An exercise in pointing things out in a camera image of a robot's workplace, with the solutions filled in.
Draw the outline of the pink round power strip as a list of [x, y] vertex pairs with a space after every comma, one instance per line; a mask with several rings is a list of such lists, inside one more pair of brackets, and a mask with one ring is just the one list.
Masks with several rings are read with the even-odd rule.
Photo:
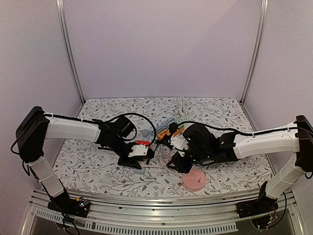
[[168, 173], [174, 174], [181, 178], [181, 183], [184, 188], [188, 191], [197, 192], [202, 190], [206, 186], [206, 174], [196, 168], [191, 168], [188, 173], [178, 173], [172, 167], [168, 167], [167, 164], [170, 160], [170, 155], [163, 154], [157, 157], [158, 165], [151, 165], [146, 161], [146, 163], [140, 163], [142, 168], [162, 168]]

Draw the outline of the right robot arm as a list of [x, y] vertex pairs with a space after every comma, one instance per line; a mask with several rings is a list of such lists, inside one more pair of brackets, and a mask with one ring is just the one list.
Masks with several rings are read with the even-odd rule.
[[179, 125], [171, 123], [160, 142], [176, 153], [168, 167], [179, 173], [189, 173], [194, 164], [236, 162], [250, 156], [290, 152], [291, 158], [270, 180], [264, 182], [258, 198], [236, 205], [240, 218], [278, 209], [277, 199], [300, 177], [313, 171], [313, 127], [304, 115], [285, 126], [244, 133], [224, 128], [215, 137], [208, 124], [189, 121], [182, 135], [175, 135]]

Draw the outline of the orange power strip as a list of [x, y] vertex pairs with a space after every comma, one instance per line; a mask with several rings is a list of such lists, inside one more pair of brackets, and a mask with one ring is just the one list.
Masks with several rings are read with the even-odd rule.
[[[183, 131], [184, 131], [184, 126], [182, 126], [181, 128], [179, 128], [179, 129], [173, 134], [173, 136], [177, 136], [177, 135], [181, 134]], [[165, 135], [167, 135], [167, 136], [170, 135], [170, 132], [169, 132], [169, 129], [168, 129], [168, 128], [165, 129], [164, 131], [158, 133], [157, 139], [158, 139], [159, 141], [161, 141], [161, 140], [164, 138]]]

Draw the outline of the red cube socket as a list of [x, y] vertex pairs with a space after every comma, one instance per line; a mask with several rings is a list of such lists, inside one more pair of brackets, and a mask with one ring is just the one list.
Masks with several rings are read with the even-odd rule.
[[149, 141], [140, 141], [140, 140], [137, 140], [137, 141], [136, 141], [136, 144], [141, 144], [141, 145], [149, 146], [149, 145], [150, 145], [150, 142], [149, 142]]

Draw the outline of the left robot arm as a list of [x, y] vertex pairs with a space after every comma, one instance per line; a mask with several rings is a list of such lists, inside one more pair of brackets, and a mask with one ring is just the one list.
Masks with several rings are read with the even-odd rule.
[[114, 152], [119, 166], [142, 169], [140, 162], [152, 159], [154, 150], [150, 143], [136, 143], [128, 138], [136, 132], [135, 125], [121, 114], [110, 120], [85, 120], [46, 113], [40, 106], [31, 109], [16, 130], [16, 140], [11, 152], [22, 160], [27, 175], [33, 175], [46, 191], [50, 202], [48, 208], [69, 215], [86, 218], [90, 201], [84, 197], [71, 199], [67, 189], [54, 173], [51, 164], [44, 157], [43, 145], [48, 139], [69, 139], [89, 141]]

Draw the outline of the light blue power strip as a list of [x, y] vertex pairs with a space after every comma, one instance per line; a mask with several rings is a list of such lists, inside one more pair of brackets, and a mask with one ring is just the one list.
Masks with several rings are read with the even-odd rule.
[[[155, 152], [157, 152], [157, 149], [159, 147], [157, 135], [160, 134], [161, 132], [165, 131], [168, 128], [168, 126], [172, 122], [175, 122], [175, 121], [176, 121], [175, 117], [169, 117], [169, 118], [165, 119], [163, 122], [161, 122], [160, 124], [157, 124], [155, 126], [156, 131], [154, 131], [153, 127], [149, 128], [149, 129], [142, 129], [141, 134], [142, 134], [143, 140], [144, 141], [151, 141], [153, 139], [153, 136], [156, 136], [154, 143], [156, 144]], [[144, 174], [147, 169], [159, 169], [159, 168], [163, 169], [163, 167], [159, 166], [158, 164], [150, 165], [150, 162], [151, 161], [153, 162], [155, 160], [158, 161], [158, 153], [156, 154], [156, 157], [153, 157], [151, 160], [147, 160], [145, 163], [143, 163], [142, 169], [133, 169], [133, 172], [135, 174]]]

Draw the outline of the black power adapter with cable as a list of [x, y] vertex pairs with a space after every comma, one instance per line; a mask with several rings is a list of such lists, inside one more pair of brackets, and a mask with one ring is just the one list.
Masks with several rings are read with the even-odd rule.
[[169, 125], [169, 133], [172, 135], [174, 134], [178, 129], [178, 125], [175, 123], [175, 122], [172, 122], [170, 125]]

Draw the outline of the green plug adapter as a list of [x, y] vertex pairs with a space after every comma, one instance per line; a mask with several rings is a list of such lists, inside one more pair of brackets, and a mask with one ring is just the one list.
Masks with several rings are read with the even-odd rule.
[[184, 125], [185, 125], [184, 122], [185, 122], [185, 120], [183, 120], [183, 119], [177, 119], [177, 120], [176, 120], [176, 124], [177, 124], [177, 126], [178, 126], [178, 129], [184, 127]]

